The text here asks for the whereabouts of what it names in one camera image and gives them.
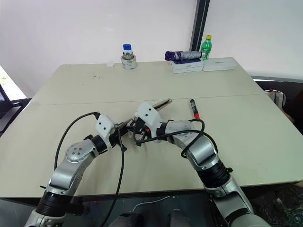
blue bottle cap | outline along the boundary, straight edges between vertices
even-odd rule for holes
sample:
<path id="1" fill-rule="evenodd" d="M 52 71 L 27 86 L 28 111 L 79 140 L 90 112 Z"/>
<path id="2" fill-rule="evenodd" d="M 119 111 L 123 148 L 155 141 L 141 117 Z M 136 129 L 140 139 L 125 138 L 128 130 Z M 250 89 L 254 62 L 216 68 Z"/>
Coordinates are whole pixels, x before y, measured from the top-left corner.
<path id="1" fill-rule="evenodd" d="M 130 44 L 123 44 L 123 50 L 130 51 L 132 46 Z"/>

white cable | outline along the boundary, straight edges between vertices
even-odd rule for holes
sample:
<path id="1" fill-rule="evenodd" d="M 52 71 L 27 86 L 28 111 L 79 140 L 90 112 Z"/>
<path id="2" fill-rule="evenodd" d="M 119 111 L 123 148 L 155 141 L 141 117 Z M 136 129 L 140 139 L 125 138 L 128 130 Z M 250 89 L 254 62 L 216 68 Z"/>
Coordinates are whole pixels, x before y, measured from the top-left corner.
<path id="1" fill-rule="evenodd" d="M 141 206 L 141 205 L 143 205 L 143 204 L 150 204 L 150 203 L 160 202 L 160 201 L 165 200 L 165 199 L 167 199 L 167 198 L 169 198 L 169 197 L 170 197 L 170 195 L 169 195 L 169 196 L 166 196 L 166 197 L 164 197 L 164 198 L 162 198 L 162 199 L 156 200 L 156 201 L 139 203 L 139 204 L 135 205 L 135 207 L 133 208 L 133 212 L 134 212 L 134 209 L 136 209 L 137 207 L 139 207 L 139 206 Z"/>

black cable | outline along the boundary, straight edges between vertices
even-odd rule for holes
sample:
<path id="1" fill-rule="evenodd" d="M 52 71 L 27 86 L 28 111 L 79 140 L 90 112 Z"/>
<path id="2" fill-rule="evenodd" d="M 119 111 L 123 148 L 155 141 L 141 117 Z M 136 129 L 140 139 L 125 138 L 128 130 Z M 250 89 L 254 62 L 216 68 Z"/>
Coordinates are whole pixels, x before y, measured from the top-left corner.
<path id="1" fill-rule="evenodd" d="M 189 121 L 190 122 L 201 122 L 201 124 L 202 124 L 201 130 L 182 130 L 182 131 L 176 131 L 176 132 L 160 135 L 160 136 L 153 137 L 153 138 L 146 139 L 146 140 L 137 140 L 136 137 L 135 137 L 137 131 L 134 130 L 133 140 L 135 141 L 135 143 L 137 145 L 141 145 L 142 143 L 146 143 L 146 142 L 150 142 L 150 141 L 154 141 L 154 140 L 159 140 L 159 139 L 163 139 L 163 138 L 174 136 L 174 135 L 179 135 L 179 134 L 182 134 L 182 133 L 189 133 L 189 132 L 198 133 L 197 136 L 181 152 L 181 156 L 184 157 L 184 158 L 187 158 L 186 155 L 185 155 L 185 152 L 188 150 L 188 148 L 190 146 L 192 146 L 203 135 L 204 129 L 205 129 L 205 123 L 201 119 L 192 119 L 192 120 L 189 120 Z M 210 135 L 208 135 L 206 133 L 206 136 L 210 138 L 210 140 L 214 144 L 214 146 L 217 146 L 216 143 L 214 142 L 214 139 L 211 138 Z"/>
<path id="2" fill-rule="evenodd" d="M 109 211 L 105 217 L 105 219 L 103 220 L 102 224 L 100 225 L 100 227 L 103 227 L 105 225 L 105 223 L 107 222 L 110 214 L 113 211 L 114 205 L 116 203 L 116 200 L 118 198 L 118 194 L 119 194 L 119 190 L 120 190 L 120 186 L 121 186 L 121 181 L 122 181 L 122 175 L 123 175 L 123 169 L 124 169 L 124 151 L 126 151 L 126 147 L 122 144 L 122 140 L 121 140 L 121 133 L 120 133 L 120 129 L 117 128 L 118 131 L 118 138 L 119 138 L 119 144 L 120 144 L 120 148 L 121 148 L 121 154 L 122 154 L 122 164 L 121 164 L 121 171 L 120 171 L 120 176 L 119 176 L 119 182 L 118 182 L 118 186 L 117 186 L 117 190 L 116 190 L 116 194 L 115 194 L 115 198 L 112 202 L 112 205 L 109 208 Z"/>
<path id="3" fill-rule="evenodd" d="M 164 134 L 164 135 L 160 135 L 160 136 L 156 136 L 156 137 L 153 137 L 153 138 L 150 138 L 150 139 L 146 139 L 146 140 L 137 140 L 135 138 L 135 134 L 137 133 L 133 133 L 133 140 L 136 142 L 136 144 L 141 144 L 141 143 L 147 143 L 147 142 L 151 142 L 151 141 L 154 141 L 154 140 L 159 140 L 159 139 L 163 139 L 163 138 L 166 138 L 166 137 L 169 137 L 169 136 L 174 136 L 174 135 L 179 135 L 179 134 L 182 134 L 182 133 L 188 133 L 188 132 L 196 132 L 196 133 L 199 133 L 200 131 L 199 130 L 182 130 L 182 131 L 176 131 L 176 132 L 172 132 L 172 133 L 169 133 L 169 134 Z"/>
<path id="4" fill-rule="evenodd" d="M 98 119 L 99 116 L 100 116 L 100 113 L 98 113 L 98 112 L 91 112 L 91 113 L 84 114 L 84 115 L 78 117 L 76 120 L 74 120 L 74 121 L 67 127 L 67 129 L 65 130 L 64 134 L 63 134 L 62 137 L 61 137 L 61 140 L 60 140 L 60 142 L 59 142 L 59 144 L 58 144 L 58 148 L 57 148 L 57 151 L 56 151 L 55 163 L 54 163 L 54 168 L 53 168 L 54 170 L 57 168 L 60 148 L 61 148 L 61 145 L 62 145 L 62 143 L 63 143 L 63 140 L 64 140 L 64 138 L 65 138 L 67 132 L 69 131 L 69 129 L 71 128 L 71 126 L 74 125 L 78 120 L 80 120 L 80 119 L 83 118 L 83 117 L 89 116 L 89 115 L 94 115 L 95 118 Z"/>

tape roll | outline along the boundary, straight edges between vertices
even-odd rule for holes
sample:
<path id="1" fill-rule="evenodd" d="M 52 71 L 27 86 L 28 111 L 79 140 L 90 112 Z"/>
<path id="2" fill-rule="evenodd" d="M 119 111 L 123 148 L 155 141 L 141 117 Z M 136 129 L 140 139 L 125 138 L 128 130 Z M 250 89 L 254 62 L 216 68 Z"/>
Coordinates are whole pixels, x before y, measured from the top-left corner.
<path id="1" fill-rule="evenodd" d="M 129 60 L 127 60 L 123 56 L 121 56 L 121 62 L 122 62 L 124 69 L 132 70 L 132 69 L 136 68 L 136 66 L 137 66 L 136 55 L 133 54 L 133 56 L 134 57 Z"/>

beige table surface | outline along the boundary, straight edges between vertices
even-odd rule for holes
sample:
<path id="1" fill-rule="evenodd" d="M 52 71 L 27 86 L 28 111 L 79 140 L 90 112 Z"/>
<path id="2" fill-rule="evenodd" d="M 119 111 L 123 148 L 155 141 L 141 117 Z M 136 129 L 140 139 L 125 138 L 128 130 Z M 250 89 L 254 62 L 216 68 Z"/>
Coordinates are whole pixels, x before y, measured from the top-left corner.
<path id="1" fill-rule="evenodd" d="M 0 138 L 0 197 L 42 196 L 53 172 L 57 144 L 69 123 L 81 114 L 100 111 L 120 122 L 141 102 L 40 105 L 31 102 Z M 219 155 L 239 185 L 303 180 L 303 137 L 267 95 L 197 98 L 205 131 L 217 142 Z M 163 119 L 191 119 L 189 100 L 175 99 L 160 111 Z M 76 123 L 62 145 L 65 149 L 89 134 L 95 120 Z M 136 147 L 123 136 L 125 171 L 121 193 L 201 189 L 202 184 L 181 150 L 167 142 Z M 121 166 L 118 147 L 86 170 L 77 195 L 110 194 L 116 190 Z"/>
<path id="2" fill-rule="evenodd" d="M 62 65 L 34 96 L 41 105 L 239 96 L 263 93 L 238 65 L 235 70 L 174 74 L 169 62 Z"/>

